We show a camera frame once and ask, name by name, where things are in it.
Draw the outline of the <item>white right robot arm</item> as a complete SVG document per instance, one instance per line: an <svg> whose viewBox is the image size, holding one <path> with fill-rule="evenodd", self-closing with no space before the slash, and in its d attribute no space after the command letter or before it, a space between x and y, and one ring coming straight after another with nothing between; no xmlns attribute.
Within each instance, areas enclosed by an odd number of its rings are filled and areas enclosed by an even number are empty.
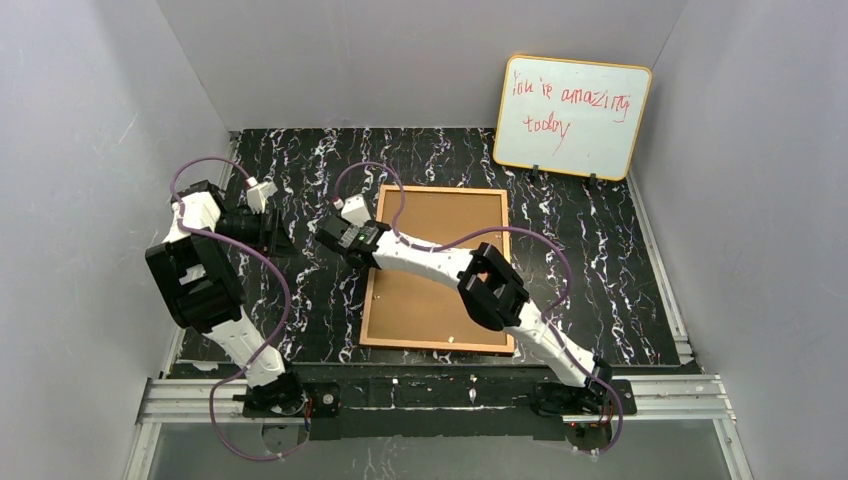
<svg viewBox="0 0 848 480"><path fill-rule="evenodd" d="M532 234L514 227L487 227L440 245L404 235L383 222L368 220L359 226L333 215L318 227L315 238L350 266L404 272L455 289L471 320L511 335L563 385L609 387L610 365L550 322L548 313L531 299L524 280L496 246L486 242L475 249L459 246L496 231Z"/></svg>

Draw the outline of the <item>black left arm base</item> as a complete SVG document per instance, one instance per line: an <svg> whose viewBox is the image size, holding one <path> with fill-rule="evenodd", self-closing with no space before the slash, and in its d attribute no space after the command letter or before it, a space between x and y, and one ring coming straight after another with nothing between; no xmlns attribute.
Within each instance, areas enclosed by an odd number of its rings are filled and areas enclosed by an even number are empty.
<svg viewBox="0 0 848 480"><path fill-rule="evenodd" d="M341 395L336 383L305 383L280 394L259 388L247 388L232 399L242 403L246 418L334 418L341 408Z"/></svg>

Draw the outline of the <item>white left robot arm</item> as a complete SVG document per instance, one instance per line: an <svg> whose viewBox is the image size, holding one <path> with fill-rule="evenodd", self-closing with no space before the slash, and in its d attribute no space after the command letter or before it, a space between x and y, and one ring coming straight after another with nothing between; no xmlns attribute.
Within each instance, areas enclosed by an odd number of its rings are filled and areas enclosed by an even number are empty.
<svg viewBox="0 0 848 480"><path fill-rule="evenodd" d="M299 390L291 364L264 337L244 309L246 294L222 245L238 241L264 258L294 254L282 212L268 205L271 182L250 179L248 201L229 209L221 189L200 181L171 204L173 221L147 265L175 323L217 343L245 368L250 387L263 393Z"/></svg>

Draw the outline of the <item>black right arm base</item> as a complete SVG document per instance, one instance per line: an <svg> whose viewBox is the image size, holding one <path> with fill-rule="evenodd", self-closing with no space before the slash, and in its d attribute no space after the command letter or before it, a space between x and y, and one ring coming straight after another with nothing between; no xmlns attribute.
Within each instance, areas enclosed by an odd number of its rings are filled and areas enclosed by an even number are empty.
<svg viewBox="0 0 848 480"><path fill-rule="evenodd" d="M620 407L615 406L612 394L602 386L589 388L565 386L555 382L538 382L531 391L531 409L542 416L584 415L597 421L610 421L619 412L637 413L632 385L627 380L613 379L610 387L618 395Z"/></svg>

